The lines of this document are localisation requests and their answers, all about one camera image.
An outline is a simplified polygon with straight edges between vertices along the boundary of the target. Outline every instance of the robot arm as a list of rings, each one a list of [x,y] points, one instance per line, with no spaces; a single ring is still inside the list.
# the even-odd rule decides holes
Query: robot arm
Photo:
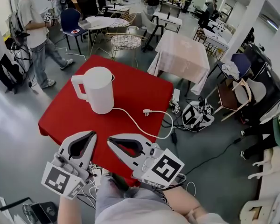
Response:
[[[66,138],[54,154],[53,161],[47,162],[42,185],[73,199],[92,177],[88,165],[96,140],[95,131],[80,132]]]

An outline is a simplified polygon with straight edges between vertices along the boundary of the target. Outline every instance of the gray pants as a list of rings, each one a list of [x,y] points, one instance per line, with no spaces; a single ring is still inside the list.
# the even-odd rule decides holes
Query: gray pants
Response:
[[[50,39],[35,48],[31,48],[31,51],[36,80],[39,86],[44,88],[48,84],[48,77],[45,73],[46,55],[50,56],[60,67],[66,67],[67,61],[61,58],[55,44]]]
[[[150,6],[150,5],[148,5],[148,6],[147,6],[147,14],[153,15],[154,12],[157,10],[157,7],[158,7],[158,6]]]
[[[123,201],[125,198],[148,199],[165,203],[158,195],[148,189],[129,189],[125,192],[117,187],[112,177],[102,176],[101,185],[98,189],[95,218],[103,210]]]

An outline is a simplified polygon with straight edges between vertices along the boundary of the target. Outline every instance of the pillar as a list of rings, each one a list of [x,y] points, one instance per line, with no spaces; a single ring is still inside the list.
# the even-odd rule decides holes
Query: pillar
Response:
[[[249,31],[258,18],[260,11],[265,3],[265,0],[251,0],[249,7],[247,8],[241,23],[239,24],[236,32],[229,41],[229,49],[224,54],[223,59],[231,59],[247,37]]]

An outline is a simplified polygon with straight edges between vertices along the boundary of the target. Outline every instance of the wire chair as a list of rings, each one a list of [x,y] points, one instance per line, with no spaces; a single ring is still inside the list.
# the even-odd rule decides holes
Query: wire chair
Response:
[[[136,11],[131,7],[119,9],[111,15],[111,18],[114,18],[115,22],[110,27],[116,28],[117,30],[118,28],[129,27],[135,20],[136,15]]]
[[[134,66],[135,60],[138,68],[138,62],[136,59],[136,49],[140,47],[142,41],[146,40],[147,38],[141,35],[134,35],[128,33],[107,33],[106,35],[110,37],[111,45],[113,46],[114,55],[112,55],[112,60],[115,60],[116,51],[134,50],[134,59],[132,66]]]

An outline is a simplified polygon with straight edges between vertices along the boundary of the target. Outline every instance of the floor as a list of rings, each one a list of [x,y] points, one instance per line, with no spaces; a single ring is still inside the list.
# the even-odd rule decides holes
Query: floor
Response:
[[[180,34],[193,37],[197,20],[189,14],[181,14],[183,26]],[[57,29],[51,39],[57,42],[63,35]],[[75,40],[70,39],[72,50],[68,53],[78,53]],[[66,48],[66,40],[61,40],[56,44],[59,48]],[[108,49],[108,45],[102,40],[101,47]],[[81,50],[87,55],[87,42],[81,44]],[[16,95],[3,93],[0,91],[0,196],[3,196],[7,203],[11,203],[24,197],[31,197],[34,202],[53,201],[58,204],[59,197],[41,185],[41,178],[47,161],[52,161],[53,154],[58,150],[58,146],[49,137],[41,136],[38,129],[38,120],[52,101],[55,95],[61,90],[70,77],[84,63],[84,57],[66,55],[65,49],[60,50],[60,54],[66,58],[73,58],[75,65],[66,71],[60,71],[58,66],[48,58],[46,60],[46,73],[49,78],[56,80],[56,85],[52,88],[41,90],[39,86],[28,88],[27,82],[19,88]],[[133,53],[129,51],[118,52],[116,61],[126,65],[131,65]],[[156,55],[155,51],[142,53],[137,50],[139,70],[146,71]],[[210,66],[213,67],[215,60],[209,57]],[[202,96],[205,97],[220,79],[216,79],[218,71],[208,79]],[[181,109],[187,105],[184,94],[187,82],[180,83],[180,79],[170,74],[164,73],[161,78],[181,88]],[[192,93],[188,98],[197,99]],[[209,102],[216,108],[218,96],[213,95]],[[240,130],[245,128],[234,118],[221,122],[224,112],[215,115],[215,122],[199,133],[183,132],[177,130],[178,144],[175,147],[171,139],[159,140],[162,148],[169,148],[179,155],[185,163],[183,173],[188,172],[194,166],[206,159],[217,156],[224,149],[239,138]],[[160,129],[159,136],[166,135],[169,130]],[[187,179],[196,185],[196,198],[209,211],[220,214],[227,222],[239,223],[239,211],[241,207],[256,196],[258,181],[248,180],[248,175],[258,172],[258,168],[252,164],[258,161],[259,157],[245,161],[240,156],[241,150],[256,142],[255,137],[248,137],[242,142],[232,145],[224,155],[191,172]],[[194,189],[189,185],[188,191],[194,194]],[[94,223],[94,210],[83,203],[82,218],[83,223]],[[21,206],[10,210],[12,216],[18,213],[23,217]]]

